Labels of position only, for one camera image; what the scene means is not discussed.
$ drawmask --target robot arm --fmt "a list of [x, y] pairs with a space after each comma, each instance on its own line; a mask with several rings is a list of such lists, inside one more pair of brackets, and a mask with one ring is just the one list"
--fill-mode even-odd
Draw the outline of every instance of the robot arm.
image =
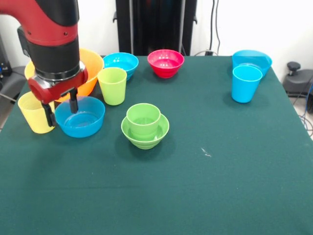
[[0, 0], [0, 14], [22, 25], [36, 71], [28, 85], [41, 101], [49, 126], [55, 125], [49, 103], [67, 93], [76, 113], [77, 88], [88, 78], [79, 59], [77, 0]]

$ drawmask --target white speck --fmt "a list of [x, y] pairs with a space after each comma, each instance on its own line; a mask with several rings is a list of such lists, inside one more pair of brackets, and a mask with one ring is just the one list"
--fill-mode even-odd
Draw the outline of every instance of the white speck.
[[202, 150], [202, 152], [204, 153], [204, 155], [205, 155], [205, 156], [207, 156], [207, 157], [211, 157], [211, 155], [210, 155], [210, 154], [208, 154], [204, 148], [201, 148], [201, 150]]

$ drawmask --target red bowl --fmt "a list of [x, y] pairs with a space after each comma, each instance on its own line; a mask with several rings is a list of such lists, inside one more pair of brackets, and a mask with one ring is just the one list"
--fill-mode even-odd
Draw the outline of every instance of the red bowl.
[[184, 63], [185, 58], [175, 50], [155, 50], [148, 55], [153, 71], [161, 78], [173, 77]]

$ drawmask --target yellow cup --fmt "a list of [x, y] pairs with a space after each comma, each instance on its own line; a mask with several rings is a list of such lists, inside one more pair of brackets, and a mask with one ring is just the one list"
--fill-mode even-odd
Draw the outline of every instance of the yellow cup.
[[127, 73], [120, 68], [107, 68], [98, 73], [98, 81], [104, 101], [118, 105], [125, 100]]
[[[49, 103], [49, 105], [54, 112], [54, 102]], [[44, 134], [54, 129], [54, 126], [48, 126], [45, 110], [32, 92], [22, 95], [18, 101], [18, 106], [33, 132]]]

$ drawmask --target green bowl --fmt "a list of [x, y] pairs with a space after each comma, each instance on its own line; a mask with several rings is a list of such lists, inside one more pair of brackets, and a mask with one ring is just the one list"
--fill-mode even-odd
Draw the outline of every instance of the green bowl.
[[170, 129], [170, 123], [168, 119], [161, 114], [161, 118], [157, 127], [156, 136], [152, 141], [138, 141], [136, 140], [131, 133], [131, 130], [129, 128], [129, 123], [127, 121], [127, 118], [125, 117], [121, 124], [122, 132], [124, 136], [136, 147], [140, 149], [151, 149], [154, 146], [156, 146], [160, 141], [166, 136], [168, 133], [168, 130]]

